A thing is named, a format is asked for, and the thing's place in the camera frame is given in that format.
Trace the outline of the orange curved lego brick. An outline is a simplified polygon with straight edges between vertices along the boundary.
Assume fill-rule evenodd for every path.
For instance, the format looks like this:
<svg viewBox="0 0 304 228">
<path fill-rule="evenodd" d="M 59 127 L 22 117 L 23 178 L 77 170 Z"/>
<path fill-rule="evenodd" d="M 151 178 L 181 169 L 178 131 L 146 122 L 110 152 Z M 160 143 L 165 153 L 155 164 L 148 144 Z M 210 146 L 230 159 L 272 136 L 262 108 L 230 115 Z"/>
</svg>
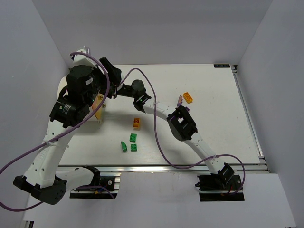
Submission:
<svg viewBox="0 0 304 228">
<path fill-rule="evenodd" d="M 133 129 L 135 129 L 135 130 L 140 129 L 140 118 L 139 117 L 135 117 L 133 119 Z"/>
</svg>

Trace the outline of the purple half-round printed lego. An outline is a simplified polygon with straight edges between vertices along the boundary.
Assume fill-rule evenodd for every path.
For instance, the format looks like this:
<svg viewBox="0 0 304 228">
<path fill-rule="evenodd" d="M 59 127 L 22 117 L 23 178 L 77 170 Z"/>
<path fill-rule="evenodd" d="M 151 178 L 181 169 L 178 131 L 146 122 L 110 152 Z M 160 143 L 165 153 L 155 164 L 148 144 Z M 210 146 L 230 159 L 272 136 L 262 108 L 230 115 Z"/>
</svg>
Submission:
<svg viewBox="0 0 304 228">
<path fill-rule="evenodd" d="M 177 107 L 182 105 L 183 97 L 180 95 L 177 102 Z"/>
</svg>

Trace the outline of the green square lego brick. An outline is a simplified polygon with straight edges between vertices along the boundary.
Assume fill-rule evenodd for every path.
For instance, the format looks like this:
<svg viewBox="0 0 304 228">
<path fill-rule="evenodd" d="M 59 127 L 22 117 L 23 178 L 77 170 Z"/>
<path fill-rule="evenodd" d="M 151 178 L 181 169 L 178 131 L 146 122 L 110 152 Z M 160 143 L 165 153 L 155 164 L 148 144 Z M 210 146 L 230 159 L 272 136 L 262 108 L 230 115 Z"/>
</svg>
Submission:
<svg viewBox="0 0 304 228">
<path fill-rule="evenodd" d="M 131 133 L 131 134 L 130 134 L 129 141 L 130 141 L 131 143 L 136 143 L 136 138 L 137 138 L 137 134 Z"/>
<path fill-rule="evenodd" d="M 130 148 L 131 148 L 131 152 L 136 152 L 137 151 L 137 144 L 136 143 L 130 144 Z"/>
</svg>

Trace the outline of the green curved lego brick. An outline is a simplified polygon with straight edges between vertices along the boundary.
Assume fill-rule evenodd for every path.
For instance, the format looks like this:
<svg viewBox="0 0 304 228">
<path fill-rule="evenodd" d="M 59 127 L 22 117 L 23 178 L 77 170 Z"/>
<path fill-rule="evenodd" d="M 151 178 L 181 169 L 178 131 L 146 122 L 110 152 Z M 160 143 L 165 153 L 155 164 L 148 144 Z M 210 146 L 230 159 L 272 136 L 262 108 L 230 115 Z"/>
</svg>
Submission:
<svg viewBox="0 0 304 228">
<path fill-rule="evenodd" d="M 127 145 L 126 145 L 126 143 L 123 142 L 123 141 L 121 141 L 121 148 L 122 148 L 122 151 L 123 151 L 123 152 L 127 152 L 127 151 L 128 151 Z"/>
</svg>

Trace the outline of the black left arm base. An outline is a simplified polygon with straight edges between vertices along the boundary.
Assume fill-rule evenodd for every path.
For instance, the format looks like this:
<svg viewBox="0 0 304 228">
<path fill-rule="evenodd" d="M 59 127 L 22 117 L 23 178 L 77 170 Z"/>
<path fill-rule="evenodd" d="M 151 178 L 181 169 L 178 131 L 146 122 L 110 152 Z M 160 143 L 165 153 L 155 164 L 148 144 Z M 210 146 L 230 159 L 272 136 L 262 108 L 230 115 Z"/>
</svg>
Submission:
<svg viewBox="0 0 304 228">
<path fill-rule="evenodd" d="M 99 185 L 96 188 L 77 188 L 71 190 L 70 199 L 87 200 L 114 200 L 118 194 L 120 186 L 120 173 L 102 172 L 100 174 Z"/>
</svg>

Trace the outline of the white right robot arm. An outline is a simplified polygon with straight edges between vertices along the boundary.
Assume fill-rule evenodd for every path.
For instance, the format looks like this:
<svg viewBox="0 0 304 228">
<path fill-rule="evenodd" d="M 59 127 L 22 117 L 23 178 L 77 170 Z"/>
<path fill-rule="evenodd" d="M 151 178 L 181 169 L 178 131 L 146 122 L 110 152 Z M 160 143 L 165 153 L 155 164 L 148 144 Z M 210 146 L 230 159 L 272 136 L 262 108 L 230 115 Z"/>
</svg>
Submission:
<svg viewBox="0 0 304 228">
<path fill-rule="evenodd" d="M 184 106 L 172 107 L 152 101 L 141 80 L 134 80 L 131 85 L 121 84 L 115 92 L 117 95 L 134 98 L 133 105 L 138 111 L 167 121 L 172 135 L 194 150 L 214 176 L 215 182 L 223 188 L 227 186 L 234 175 L 233 169 L 205 143 Z"/>
</svg>

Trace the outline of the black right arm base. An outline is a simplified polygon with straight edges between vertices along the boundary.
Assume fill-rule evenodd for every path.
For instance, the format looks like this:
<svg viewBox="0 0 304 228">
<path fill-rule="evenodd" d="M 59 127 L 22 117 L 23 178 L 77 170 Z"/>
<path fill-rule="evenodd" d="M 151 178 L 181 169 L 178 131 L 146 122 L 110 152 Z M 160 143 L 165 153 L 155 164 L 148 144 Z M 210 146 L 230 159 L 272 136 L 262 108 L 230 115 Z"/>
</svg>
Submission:
<svg viewBox="0 0 304 228">
<path fill-rule="evenodd" d="M 239 175 L 234 175 L 226 186 L 217 183 L 214 176 L 197 176 L 195 184 L 199 192 L 200 202 L 237 202 L 244 201 L 242 181 Z"/>
</svg>

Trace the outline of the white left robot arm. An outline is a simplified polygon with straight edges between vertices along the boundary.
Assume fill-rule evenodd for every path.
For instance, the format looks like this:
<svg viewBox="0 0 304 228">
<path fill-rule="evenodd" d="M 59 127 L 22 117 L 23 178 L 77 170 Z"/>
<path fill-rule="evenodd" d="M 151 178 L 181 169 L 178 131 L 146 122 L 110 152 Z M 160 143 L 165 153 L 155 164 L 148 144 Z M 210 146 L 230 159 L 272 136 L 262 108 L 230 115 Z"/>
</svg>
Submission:
<svg viewBox="0 0 304 228">
<path fill-rule="evenodd" d="M 71 54 L 73 66 L 66 76 L 67 85 L 60 91 L 50 113 L 43 143 L 29 169 L 13 184 L 37 200 L 55 205 L 67 191 L 95 189 L 100 186 L 100 171 L 82 166 L 59 176 L 56 174 L 62 156 L 76 130 L 91 117 L 100 120 L 100 108 L 113 96 L 121 70 L 107 58 L 94 59 L 86 49 Z"/>
</svg>

